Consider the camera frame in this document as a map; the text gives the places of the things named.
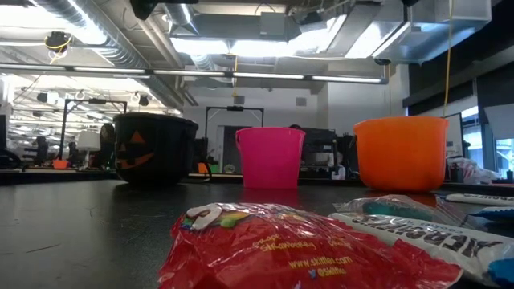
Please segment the white plastic bag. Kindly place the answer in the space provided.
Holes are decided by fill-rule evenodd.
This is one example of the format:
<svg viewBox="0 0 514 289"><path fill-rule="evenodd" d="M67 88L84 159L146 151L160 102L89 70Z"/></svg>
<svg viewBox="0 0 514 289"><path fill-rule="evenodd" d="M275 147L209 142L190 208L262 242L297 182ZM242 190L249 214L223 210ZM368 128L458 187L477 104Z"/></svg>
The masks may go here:
<svg viewBox="0 0 514 289"><path fill-rule="evenodd" d="M472 159L465 157L449 157L447 164L463 172L463 183L468 185L491 184L501 178L501 175L489 169L483 169Z"/></svg>

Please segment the black rectangular frame stand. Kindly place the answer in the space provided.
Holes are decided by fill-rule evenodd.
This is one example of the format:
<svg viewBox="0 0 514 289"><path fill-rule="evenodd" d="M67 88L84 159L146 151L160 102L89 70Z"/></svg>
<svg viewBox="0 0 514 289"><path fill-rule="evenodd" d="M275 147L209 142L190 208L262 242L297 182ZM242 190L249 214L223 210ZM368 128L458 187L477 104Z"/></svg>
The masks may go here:
<svg viewBox="0 0 514 289"><path fill-rule="evenodd" d="M78 107L79 104L82 103L88 103L88 104L94 104L94 105L101 105L101 104L122 104L123 105L123 112L122 114L125 114L128 110L128 102L122 101L122 100L102 100L99 98L91 98L88 100L77 100L77 99L65 99L64 100L64 107L63 107L63 118L62 118L62 127L61 127L61 137L59 142L59 152L58 152L58 159L63 159L63 150L64 150L64 141L65 141L65 132L66 132L66 125L67 125L67 116L69 113L71 113L75 108Z"/></svg>
<svg viewBox="0 0 514 289"><path fill-rule="evenodd" d="M226 106L226 107L207 106L206 110L205 110L206 113L205 113L205 121L204 121L204 138L208 138L208 123L210 121L209 112L211 109L214 109L217 111L225 110L228 112L258 111L261 113L261 117L260 118L257 117L257 119L260 121L260 126L261 127L264 126L264 112L265 112L264 108L249 108L249 107L243 107L243 106L238 106L238 105L231 105L231 106Z"/></svg>

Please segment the silver round ventilation duct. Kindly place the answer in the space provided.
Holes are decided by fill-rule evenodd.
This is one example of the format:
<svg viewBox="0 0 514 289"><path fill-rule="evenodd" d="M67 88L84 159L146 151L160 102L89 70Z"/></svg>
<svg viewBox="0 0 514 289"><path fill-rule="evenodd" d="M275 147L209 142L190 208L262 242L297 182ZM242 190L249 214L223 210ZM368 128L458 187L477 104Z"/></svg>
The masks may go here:
<svg viewBox="0 0 514 289"><path fill-rule="evenodd" d="M194 25L194 9L187 4L164 4L164 12L169 23L169 32L173 33L177 28L182 28L193 35L198 35L198 29Z"/></svg>

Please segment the silver rectangular air duct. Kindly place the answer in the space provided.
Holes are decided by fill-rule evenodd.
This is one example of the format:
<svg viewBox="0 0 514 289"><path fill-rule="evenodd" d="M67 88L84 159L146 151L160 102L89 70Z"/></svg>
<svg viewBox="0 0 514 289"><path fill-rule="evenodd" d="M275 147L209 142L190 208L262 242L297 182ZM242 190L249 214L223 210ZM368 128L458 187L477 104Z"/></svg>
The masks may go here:
<svg viewBox="0 0 514 289"><path fill-rule="evenodd" d="M313 59L429 61L492 20L495 0L320 0L292 17L301 33L293 55Z"/></svg>

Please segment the white shade lamp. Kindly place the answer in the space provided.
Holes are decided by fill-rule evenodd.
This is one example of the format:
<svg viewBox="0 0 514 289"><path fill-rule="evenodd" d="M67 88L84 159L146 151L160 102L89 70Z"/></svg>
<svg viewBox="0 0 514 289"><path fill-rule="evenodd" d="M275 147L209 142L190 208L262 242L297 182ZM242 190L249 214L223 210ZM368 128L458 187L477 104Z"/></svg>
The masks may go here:
<svg viewBox="0 0 514 289"><path fill-rule="evenodd" d="M89 166L91 152L100 151L100 134L83 130L79 134L77 149L85 152L83 164L80 166L81 170L85 170Z"/></svg>

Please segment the clear bag teal candy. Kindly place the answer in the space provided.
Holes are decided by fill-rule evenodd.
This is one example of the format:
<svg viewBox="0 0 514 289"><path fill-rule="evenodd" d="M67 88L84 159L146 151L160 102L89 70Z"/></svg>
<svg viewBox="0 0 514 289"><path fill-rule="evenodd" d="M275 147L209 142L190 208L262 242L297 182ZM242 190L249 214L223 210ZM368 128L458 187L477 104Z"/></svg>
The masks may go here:
<svg viewBox="0 0 514 289"><path fill-rule="evenodd" d="M435 198L434 206L424 205L410 197L397 194L363 197L332 205L337 213L383 214L474 230L482 228L473 217L468 217L464 211L447 204L439 197Z"/></svg>

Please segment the white board black frame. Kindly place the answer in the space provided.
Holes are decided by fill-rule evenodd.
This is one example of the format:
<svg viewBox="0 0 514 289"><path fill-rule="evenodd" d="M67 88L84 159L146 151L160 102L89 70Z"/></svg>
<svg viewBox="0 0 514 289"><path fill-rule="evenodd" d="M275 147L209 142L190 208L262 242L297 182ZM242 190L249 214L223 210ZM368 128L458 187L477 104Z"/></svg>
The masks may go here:
<svg viewBox="0 0 514 289"><path fill-rule="evenodd" d="M448 121L447 126L447 144L446 154L447 157L462 157L463 156L463 128L462 128L462 114L455 113L446 116Z"/></svg>

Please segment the long ceiling light bar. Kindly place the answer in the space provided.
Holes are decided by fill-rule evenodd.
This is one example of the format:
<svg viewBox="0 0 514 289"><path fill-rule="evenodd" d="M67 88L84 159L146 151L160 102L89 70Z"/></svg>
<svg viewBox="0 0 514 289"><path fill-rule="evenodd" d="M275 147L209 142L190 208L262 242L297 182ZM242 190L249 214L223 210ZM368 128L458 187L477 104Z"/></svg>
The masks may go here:
<svg viewBox="0 0 514 289"><path fill-rule="evenodd" d="M25 63L0 63L0 71L11 71L13 73L36 74L53 73L56 75L84 74L84 75L119 75L125 78L148 79L150 76L173 75L173 76L194 76L211 78L234 78L234 79L279 79L291 81L309 81L326 83L362 83L362 84L387 84L387 78L358 77L348 75L296 75L262 72L241 72L241 71L199 71L183 69L150 69L150 68L120 68L120 67L78 67L67 65L43 65Z"/></svg>

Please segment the black jack-o-lantern bucket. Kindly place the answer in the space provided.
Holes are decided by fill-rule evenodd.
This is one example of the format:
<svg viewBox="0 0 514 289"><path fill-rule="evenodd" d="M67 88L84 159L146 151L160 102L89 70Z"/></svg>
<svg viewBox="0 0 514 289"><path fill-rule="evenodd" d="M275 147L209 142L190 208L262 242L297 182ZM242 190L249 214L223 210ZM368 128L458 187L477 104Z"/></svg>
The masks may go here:
<svg viewBox="0 0 514 289"><path fill-rule="evenodd" d="M179 116L128 112L113 118L117 175L132 185L176 184L194 163L198 124Z"/></svg>

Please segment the person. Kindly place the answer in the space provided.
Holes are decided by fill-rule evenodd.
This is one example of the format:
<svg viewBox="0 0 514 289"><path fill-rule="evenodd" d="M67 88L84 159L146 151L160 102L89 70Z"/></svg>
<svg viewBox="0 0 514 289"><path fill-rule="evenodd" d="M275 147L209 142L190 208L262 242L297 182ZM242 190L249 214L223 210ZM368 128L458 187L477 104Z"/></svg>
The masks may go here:
<svg viewBox="0 0 514 289"><path fill-rule="evenodd" d="M100 130L100 166L111 169L115 149L115 128L112 124L104 124Z"/></svg>

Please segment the black equipment rack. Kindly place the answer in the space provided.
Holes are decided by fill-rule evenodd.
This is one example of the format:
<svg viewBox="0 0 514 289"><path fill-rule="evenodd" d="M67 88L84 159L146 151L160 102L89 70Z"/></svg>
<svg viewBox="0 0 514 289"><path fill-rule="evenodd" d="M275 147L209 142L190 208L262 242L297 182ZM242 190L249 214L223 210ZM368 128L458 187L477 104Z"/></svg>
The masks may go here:
<svg viewBox="0 0 514 289"><path fill-rule="evenodd" d="M337 135L334 130L302 128L305 132L300 178L332 179L339 174Z"/></svg>

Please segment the orange plastic bucket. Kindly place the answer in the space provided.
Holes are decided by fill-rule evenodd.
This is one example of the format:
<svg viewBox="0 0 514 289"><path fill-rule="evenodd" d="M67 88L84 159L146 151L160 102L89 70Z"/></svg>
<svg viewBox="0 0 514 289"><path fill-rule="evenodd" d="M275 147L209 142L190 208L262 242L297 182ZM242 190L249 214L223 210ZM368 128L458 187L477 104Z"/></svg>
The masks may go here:
<svg viewBox="0 0 514 289"><path fill-rule="evenodd" d="M391 116L355 124L360 179L371 189L430 192L445 178L448 121Z"/></svg>

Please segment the red Skittles candy pack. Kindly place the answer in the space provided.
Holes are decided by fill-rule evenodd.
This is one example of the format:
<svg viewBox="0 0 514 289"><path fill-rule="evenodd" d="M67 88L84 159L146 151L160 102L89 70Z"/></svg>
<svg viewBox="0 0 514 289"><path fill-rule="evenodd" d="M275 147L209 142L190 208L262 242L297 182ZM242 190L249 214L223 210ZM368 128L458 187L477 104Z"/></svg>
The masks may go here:
<svg viewBox="0 0 514 289"><path fill-rule="evenodd" d="M463 273L406 242L276 204L190 208L171 234L159 289L447 289Z"/></svg>

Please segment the pink plastic bucket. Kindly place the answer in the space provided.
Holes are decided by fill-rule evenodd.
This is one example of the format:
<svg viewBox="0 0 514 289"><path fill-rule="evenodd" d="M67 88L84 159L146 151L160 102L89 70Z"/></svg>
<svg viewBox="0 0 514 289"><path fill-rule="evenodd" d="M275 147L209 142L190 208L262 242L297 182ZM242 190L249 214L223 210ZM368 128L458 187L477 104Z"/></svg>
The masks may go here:
<svg viewBox="0 0 514 289"><path fill-rule="evenodd" d="M295 189L305 132L294 128L244 128L235 134L247 189Z"/></svg>

